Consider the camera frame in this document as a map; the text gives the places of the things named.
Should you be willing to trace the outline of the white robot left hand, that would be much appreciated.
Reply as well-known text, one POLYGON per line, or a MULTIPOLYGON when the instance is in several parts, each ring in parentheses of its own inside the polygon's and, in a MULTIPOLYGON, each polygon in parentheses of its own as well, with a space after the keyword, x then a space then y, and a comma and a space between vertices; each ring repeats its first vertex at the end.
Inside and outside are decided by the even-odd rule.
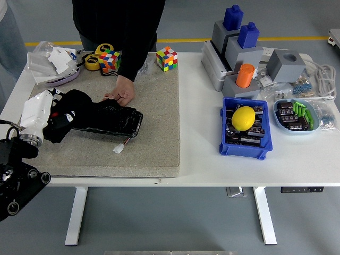
POLYGON ((24 103, 20 125, 24 129, 20 132, 22 140, 37 140, 42 142, 43 134, 59 131, 70 126, 75 118, 73 110, 52 113, 51 108, 56 95, 64 94, 58 89, 45 90, 24 103))

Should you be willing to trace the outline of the person's left hand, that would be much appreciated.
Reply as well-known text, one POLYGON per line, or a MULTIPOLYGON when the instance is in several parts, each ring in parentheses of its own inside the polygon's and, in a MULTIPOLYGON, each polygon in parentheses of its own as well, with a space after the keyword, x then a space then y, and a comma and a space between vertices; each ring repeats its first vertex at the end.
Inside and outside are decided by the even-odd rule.
POLYGON ((119 75, 116 80, 116 87, 110 93, 106 93, 103 100, 112 99, 121 106, 127 106, 134 98, 134 83, 130 79, 119 75))

